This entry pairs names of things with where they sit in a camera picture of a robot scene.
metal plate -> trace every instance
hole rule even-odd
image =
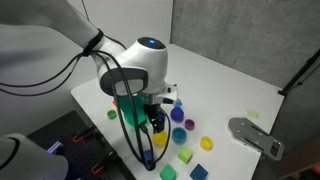
[[[281,160],[284,145],[247,118],[232,118],[228,126],[232,136],[244,145],[255,148],[270,159]]]

black pole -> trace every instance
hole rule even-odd
[[[289,89],[296,83],[296,81],[316,62],[320,56],[320,49],[307,60],[306,64],[297,72],[297,74],[288,82],[288,84],[278,94],[286,96]]]

blue block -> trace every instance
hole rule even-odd
[[[208,171],[206,171],[200,164],[198,164],[190,174],[193,180],[205,180],[208,176]]]
[[[148,149],[148,150],[145,150],[144,152],[144,159],[146,162],[150,161],[151,160],[151,150]]]

white table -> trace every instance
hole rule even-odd
[[[270,132],[283,101],[283,96],[277,94],[279,88],[176,45],[171,44],[167,48],[169,64],[166,82],[178,85],[185,118],[196,122],[196,128],[187,131],[185,145],[194,152],[189,164],[178,159],[181,146],[171,139],[167,153],[157,163],[157,168],[148,172],[132,155],[119,119],[107,119],[107,111],[115,107],[111,103],[112,97],[100,90],[98,80],[75,87],[71,93],[139,180],[160,179],[160,171],[168,163],[177,171],[177,179],[181,180],[191,179],[189,174],[198,163],[209,172],[208,179],[251,179],[261,154],[235,141],[229,133],[227,122],[232,117],[247,117],[247,109],[254,109],[259,112],[260,118],[249,119]],[[167,113],[172,107],[163,105]],[[172,128],[183,125],[172,122]],[[128,126],[133,144],[137,147],[134,131]],[[211,151],[200,147],[202,136],[213,139],[214,148]],[[147,149],[144,135],[143,138],[144,148]]]

purple ring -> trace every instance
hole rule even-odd
[[[195,123],[193,120],[191,119],[187,119],[185,122],[184,122],[184,127],[188,130],[193,130],[194,127],[195,127]]]

